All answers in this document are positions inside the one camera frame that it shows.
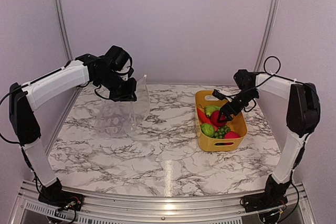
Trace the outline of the red toy tomato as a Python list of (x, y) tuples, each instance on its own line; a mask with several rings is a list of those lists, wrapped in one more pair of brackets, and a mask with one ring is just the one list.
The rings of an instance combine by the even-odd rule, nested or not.
[(219, 113), (220, 111), (215, 111), (215, 112), (213, 112), (212, 113), (212, 115), (211, 115), (211, 122), (215, 125), (215, 126), (217, 126), (217, 124), (216, 124), (216, 119), (217, 119), (217, 116), (218, 116), (218, 113)]

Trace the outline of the clear zip top bag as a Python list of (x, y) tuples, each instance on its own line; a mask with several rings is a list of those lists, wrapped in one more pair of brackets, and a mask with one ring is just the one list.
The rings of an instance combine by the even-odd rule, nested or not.
[(148, 117), (150, 97), (147, 75), (137, 81), (136, 101), (104, 101), (94, 123), (96, 133), (103, 137), (119, 137), (131, 134)]

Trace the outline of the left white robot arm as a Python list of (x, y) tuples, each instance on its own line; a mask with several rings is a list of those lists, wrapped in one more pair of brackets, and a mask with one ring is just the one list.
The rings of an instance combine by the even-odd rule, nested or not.
[(79, 86), (93, 83), (109, 91), (107, 100), (136, 101), (133, 60), (121, 48), (102, 56), (85, 54), (42, 77), (24, 84), (14, 83), (9, 90), (9, 120), (18, 138), (24, 159), (42, 185), (40, 194), (54, 205), (66, 202), (66, 193), (56, 177), (41, 142), (35, 112), (48, 101)]

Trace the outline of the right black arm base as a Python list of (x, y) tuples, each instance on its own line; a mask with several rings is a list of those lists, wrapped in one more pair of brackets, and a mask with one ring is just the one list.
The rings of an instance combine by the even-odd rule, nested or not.
[(265, 192), (263, 192), (242, 196), (239, 203), (242, 207), (244, 207), (245, 212), (253, 212), (278, 206), (284, 206), (287, 204), (287, 202), (288, 199), (285, 195), (270, 198), (266, 195)]

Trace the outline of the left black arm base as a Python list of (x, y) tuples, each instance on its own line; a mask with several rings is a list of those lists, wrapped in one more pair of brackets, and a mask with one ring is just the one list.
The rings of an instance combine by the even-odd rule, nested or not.
[(71, 208), (75, 211), (80, 211), (84, 200), (84, 195), (71, 193), (61, 190), (59, 194), (46, 196), (46, 193), (40, 193), (38, 201), (58, 207), (62, 210)]

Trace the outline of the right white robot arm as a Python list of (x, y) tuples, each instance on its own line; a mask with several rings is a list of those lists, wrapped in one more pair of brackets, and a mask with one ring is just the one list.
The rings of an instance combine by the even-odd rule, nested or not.
[(300, 164), (306, 142), (320, 122), (321, 108), (313, 83), (302, 83), (265, 72), (240, 69), (234, 74), (240, 92), (226, 102), (219, 111), (226, 121), (233, 120), (259, 92), (265, 91), (288, 102), (286, 124), (287, 138), (279, 162), (268, 177), (260, 203), (271, 207), (285, 194), (292, 181), (295, 168)]

